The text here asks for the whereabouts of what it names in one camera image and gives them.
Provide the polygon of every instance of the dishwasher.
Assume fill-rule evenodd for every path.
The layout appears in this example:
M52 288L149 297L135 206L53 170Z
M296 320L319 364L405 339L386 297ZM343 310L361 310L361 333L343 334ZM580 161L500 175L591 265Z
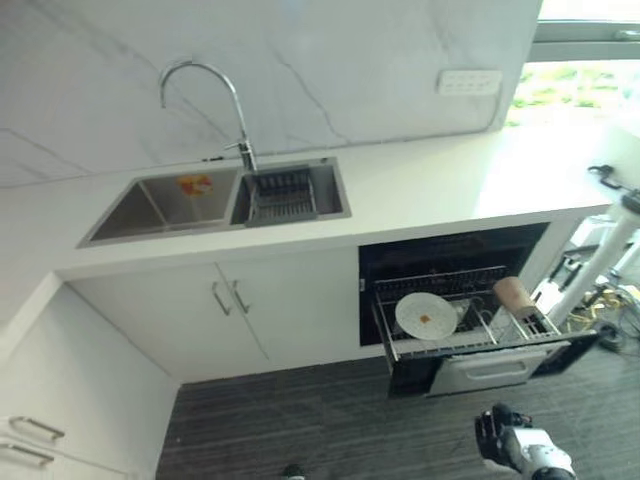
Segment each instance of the dishwasher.
M546 317L517 319L493 293L517 276L548 224L481 230L359 248L360 343L382 344L389 397L445 395L558 374L598 339L562 333ZM458 316L453 335L420 340L402 330L396 304L410 293L446 299Z

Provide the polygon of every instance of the window frame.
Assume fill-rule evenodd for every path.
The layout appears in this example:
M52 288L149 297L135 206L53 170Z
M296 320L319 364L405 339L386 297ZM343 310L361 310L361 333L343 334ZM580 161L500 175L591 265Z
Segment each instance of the window frame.
M640 59L640 23L539 20L529 62Z

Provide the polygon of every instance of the dishwasher rack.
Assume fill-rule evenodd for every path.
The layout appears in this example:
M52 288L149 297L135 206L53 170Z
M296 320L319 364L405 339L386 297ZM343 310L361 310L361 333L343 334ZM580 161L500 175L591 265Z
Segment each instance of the dishwasher rack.
M506 273L507 267L500 265L374 281L373 318L388 360L456 354L479 347L528 343L562 335L546 317L518 321L498 308L493 285ZM402 330L395 318L395 307L404 296L415 292L433 293L449 301L459 319L453 335L428 341L416 339Z
M312 220L318 216L309 168L254 176L247 226Z

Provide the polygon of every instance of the electrical outlet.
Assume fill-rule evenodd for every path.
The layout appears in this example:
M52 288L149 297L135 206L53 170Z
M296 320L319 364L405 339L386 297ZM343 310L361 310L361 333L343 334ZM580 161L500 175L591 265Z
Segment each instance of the electrical outlet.
M494 95L500 89L500 70L443 70L438 79L440 95Z

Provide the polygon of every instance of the double basin sink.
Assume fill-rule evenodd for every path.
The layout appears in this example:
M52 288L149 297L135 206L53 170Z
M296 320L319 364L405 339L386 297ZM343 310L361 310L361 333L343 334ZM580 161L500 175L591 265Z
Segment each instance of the double basin sink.
M80 246L350 216L335 158L134 180Z

